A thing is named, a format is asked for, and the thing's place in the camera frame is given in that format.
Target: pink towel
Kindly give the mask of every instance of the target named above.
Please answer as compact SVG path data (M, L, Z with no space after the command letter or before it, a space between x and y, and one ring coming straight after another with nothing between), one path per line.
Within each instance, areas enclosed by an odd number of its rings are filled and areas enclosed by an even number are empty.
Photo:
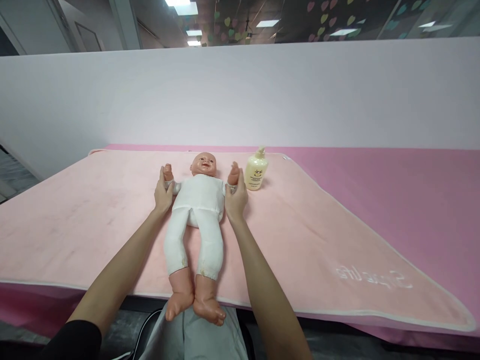
M217 153L219 174L245 165L250 154ZM179 181L191 176L192 152L99 151L0 206L0 281L86 289L153 208L162 164ZM298 313L376 317L457 331L476 328L470 312L403 258L383 238L323 191L292 160L269 154L262 188L250 192L248 224ZM169 297L164 226L134 293ZM219 300L249 306L238 245L228 220ZM185 247L192 269L198 229Z

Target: pink tablecloth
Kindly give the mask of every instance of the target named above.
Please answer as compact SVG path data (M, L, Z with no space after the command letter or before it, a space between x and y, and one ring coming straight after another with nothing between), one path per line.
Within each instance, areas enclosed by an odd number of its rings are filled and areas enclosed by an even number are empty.
M109 145L112 150L254 152L253 147ZM455 295L480 321L480 151L272 147ZM0 319L52 336L81 292L0 285ZM384 340L480 352L470 336L356 326Z

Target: baby doll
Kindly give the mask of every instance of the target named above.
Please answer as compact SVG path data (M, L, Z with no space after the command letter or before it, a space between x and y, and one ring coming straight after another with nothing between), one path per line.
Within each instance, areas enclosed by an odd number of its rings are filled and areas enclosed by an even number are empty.
M211 153L198 154L190 166L190 171L193 177L174 183L173 193L177 197L173 203L163 245L168 280L173 291L165 318L171 321L193 304L195 314L221 326L226 314L220 308L215 295L217 277L224 259L224 242L219 222L224 214L226 187L222 180L215 178L217 160ZM167 187L174 181L170 164L164 166L163 175ZM228 175L228 191L235 190L239 175L239 166L233 162ZM201 237L195 291L184 247L187 225L198 228Z

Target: yellow lotion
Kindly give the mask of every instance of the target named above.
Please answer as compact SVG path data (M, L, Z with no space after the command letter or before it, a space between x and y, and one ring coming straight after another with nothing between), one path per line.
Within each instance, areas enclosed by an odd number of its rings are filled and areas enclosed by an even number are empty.
M245 185L248 190L258 190L264 180L269 161L265 158L265 147L261 146L258 151L248 158L245 169Z

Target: doll face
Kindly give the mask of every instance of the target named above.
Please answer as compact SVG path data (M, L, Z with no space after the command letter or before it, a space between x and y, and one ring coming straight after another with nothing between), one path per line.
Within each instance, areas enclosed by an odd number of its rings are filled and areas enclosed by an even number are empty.
M209 152L199 153L191 163L190 171L193 176L204 174L215 177L217 174L217 159Z

